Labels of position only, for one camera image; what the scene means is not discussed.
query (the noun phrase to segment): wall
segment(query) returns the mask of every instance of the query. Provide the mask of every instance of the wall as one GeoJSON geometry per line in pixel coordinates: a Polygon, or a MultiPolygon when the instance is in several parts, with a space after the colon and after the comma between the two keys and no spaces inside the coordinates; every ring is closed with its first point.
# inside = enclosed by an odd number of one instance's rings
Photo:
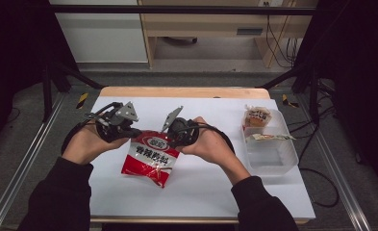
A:
{"type": "MultiPolygon", "coordinates": [[[[135,0],[50,0],[51,4],[136,5],[135,0]]],[[[57,13],[77,63],[147,63],[139,15],[57,13]]]]}

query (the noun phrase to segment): white tabletop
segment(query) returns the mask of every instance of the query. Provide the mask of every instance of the white tabletop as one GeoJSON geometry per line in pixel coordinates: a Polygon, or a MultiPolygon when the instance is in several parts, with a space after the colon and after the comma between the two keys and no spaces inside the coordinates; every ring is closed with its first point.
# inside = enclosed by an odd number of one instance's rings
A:
{"type": "MultiPolygon", "coordinates": [[[[180,117],[203,116],[230,138],[246,167],[249,164],[240,131],[245,105],[277,110],[271,99],[100,96],[92,111],[112,102],[126,104],[129,101],[133,102],[139,117],[139,122],[132,127],[141,130],[160,131],[166,116],[180,106],[184,106],[180,117]]],[[[231,194],[231,183],[218,166],[181,154],[161,189],[149,178],[120,173],[128,150],[129,143],[126,143],[92,162],[94,171],[89,179],[92,219],[237,220],[239,208],[231,194]]],[[[297,167],[283,176],[263,177],[263,182],[267,191],[279,197],[296,220],[315,218],[297,167]]]]}

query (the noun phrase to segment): sleeve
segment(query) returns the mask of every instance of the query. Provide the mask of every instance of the sleeve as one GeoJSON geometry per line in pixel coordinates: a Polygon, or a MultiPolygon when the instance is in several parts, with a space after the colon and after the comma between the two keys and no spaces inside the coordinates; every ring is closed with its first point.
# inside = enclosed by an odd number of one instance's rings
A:
{"type": "Polygon", "coordinates": [[[93,166],[80,166],[59,157],[29,199],[29,210],[18,231],[89,230],[93,166]]]}
{"type": "Polygon", "coordinates": [[[239,230],[298,230],[279,198],[271,196],[258,176],[238,182],[232,193],[239,206],[239,230]]]}

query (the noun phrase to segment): red and white package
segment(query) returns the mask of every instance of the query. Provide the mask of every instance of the red and white package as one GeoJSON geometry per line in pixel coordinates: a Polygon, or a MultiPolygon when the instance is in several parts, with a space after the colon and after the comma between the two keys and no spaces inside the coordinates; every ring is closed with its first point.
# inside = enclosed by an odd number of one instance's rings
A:
{"type": "Polygon", "coordinates": [[[142,131],[141,135],[131,139],[131,146],[121,173],[147,176],[164,188],[180,152],[171,148],[166,133],[142,131]]]}

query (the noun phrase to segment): black backdrop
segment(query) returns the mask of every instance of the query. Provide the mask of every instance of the black backdrop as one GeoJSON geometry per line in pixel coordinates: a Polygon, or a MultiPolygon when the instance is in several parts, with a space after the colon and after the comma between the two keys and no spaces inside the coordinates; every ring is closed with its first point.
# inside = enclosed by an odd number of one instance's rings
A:
{"type": "MultiPolygon", "coordinates": [[[[340,9],[337,2],[319,3],[321,7],[340,9]]],[[[313,17],[296,65],[311,58],[310,51],[322,36],[323,28],[335,17],[313,17]]],[[[372,165],[378,175],[378,0],[351,1],[330,37],[319,45],[322,53],[315,62],[318,77],[335,82],[334,103],[340,121],[358,156],[372,165]]]]}
{"type": "MultiPolygon", "coordinates": [[[[48,62],[60,62],[78,71],[56,16],[26,11],[26,4],[49,2],[0,0],[0,130],[12,110],[13,96],[41,82],[48,62]]],[[[63,73],[57,71],[54,77],[59,90],[69,90],[63,73]]]]}

